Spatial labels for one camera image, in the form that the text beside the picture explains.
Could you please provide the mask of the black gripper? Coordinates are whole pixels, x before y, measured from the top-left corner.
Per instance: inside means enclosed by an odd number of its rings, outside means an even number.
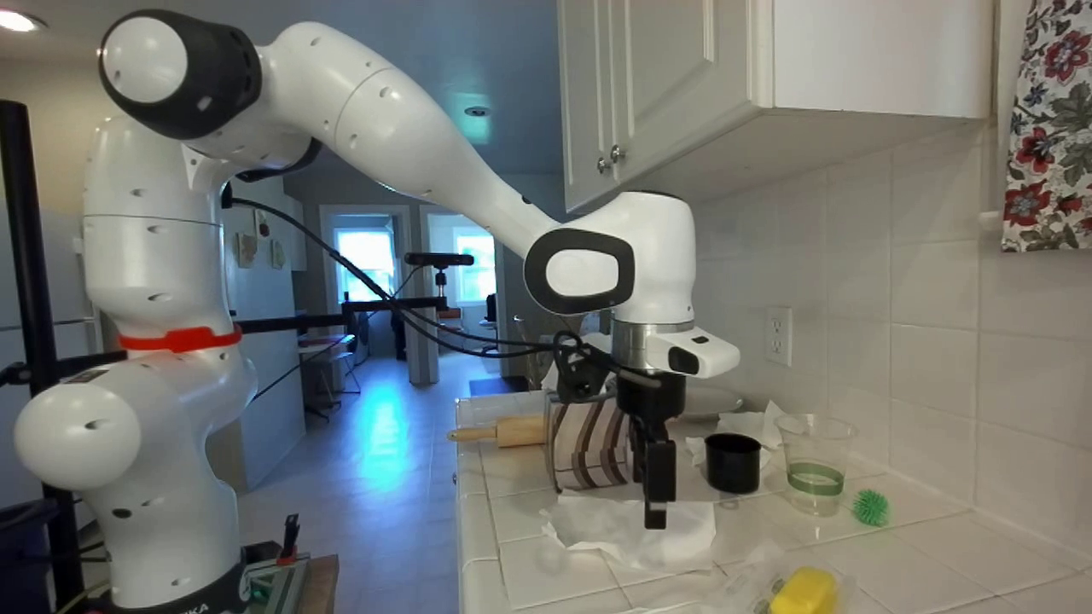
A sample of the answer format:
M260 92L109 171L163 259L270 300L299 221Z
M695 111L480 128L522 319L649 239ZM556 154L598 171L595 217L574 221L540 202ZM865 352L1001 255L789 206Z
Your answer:
M649 377L649 379L621 377L616 408L630 419L630 436L646 443L639 454L646 529L664 529L661 504L676 503L676 443L661 436L664 436L664 425L680 418L686 408L686 379L682 377Z

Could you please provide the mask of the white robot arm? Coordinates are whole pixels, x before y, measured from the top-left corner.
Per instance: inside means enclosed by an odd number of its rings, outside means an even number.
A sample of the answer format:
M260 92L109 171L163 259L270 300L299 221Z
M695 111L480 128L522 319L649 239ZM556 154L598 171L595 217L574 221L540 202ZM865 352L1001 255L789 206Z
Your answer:
M254 44L228 26L132 11L94 57L113 112L86 167L83 281L124 354L30 397L14 446L99 521L113 614L245 611L234 486L303 419L281 403L297 385L293 255L224 197L270 195L322 152L489 228L546 310L614 322L601 362L633 435L646 521L664 521L664 419L689 379L739 366L695 326L686 202L621 190L559 221L498 177L406 71L317 21Z

